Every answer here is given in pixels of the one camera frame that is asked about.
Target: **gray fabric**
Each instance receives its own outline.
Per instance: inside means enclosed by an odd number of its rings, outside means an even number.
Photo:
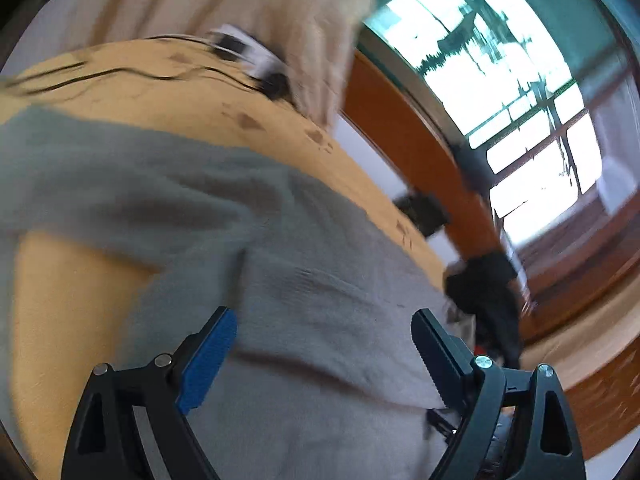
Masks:
[[[363,210],[246,149],[39,107],[0,126],[0,154],[5,232],[164,268],[116,365],[173,350],[221,304],[236,311],[236,356],[190,415],[225,480],[414,478],[424,409],[442,402],[410,318],[428,307],[455,332],[456,314]]]

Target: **yellow surface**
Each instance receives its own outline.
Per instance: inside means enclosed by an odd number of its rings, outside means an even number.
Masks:
[[[247,91],[222,70],[253,84],[234,63],[205,46],[179,40],[113,43],[65,54],[22,76],[6,90],[0,121],[27,102],[82,119],[163,130],[220,146],[244,146],[318,178],[363,208],[438,288],[444,267],[424,237],[326,132],[286,102]],[[113,68],[126,72],[27,96],[27,92]],[[25,444],[41,480],[60,478],[66,435],[92,367],[114,357],[122,323],[154,270],[44,233],[30,233],[17,255],[12,391]]]

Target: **wrinkled cloth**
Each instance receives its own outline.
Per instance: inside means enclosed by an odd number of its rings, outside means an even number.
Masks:
[[[157,34],[242,28],[287,64],[296,107],[330,129],[374,0],[76,0],[59,53]]]
[[[427,307],[465,336],[460,316],[350,200],[247,149],[35,106],[0,126],[0,154],[6,240],[40,229],[162,269],[116,367],[236,311],[235,353],[190,414],[222,478],[412,479],[439,458],[424,410],[442,401],[410,319]]]

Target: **blue gripper pad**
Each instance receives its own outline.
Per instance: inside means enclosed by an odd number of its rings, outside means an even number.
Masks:
[[[204,401],[237,332],[236,315],[227,310],[191,357],[182,373],[180,395],[175,401],[183,415],[187,415],[189,410],[199,407]]]

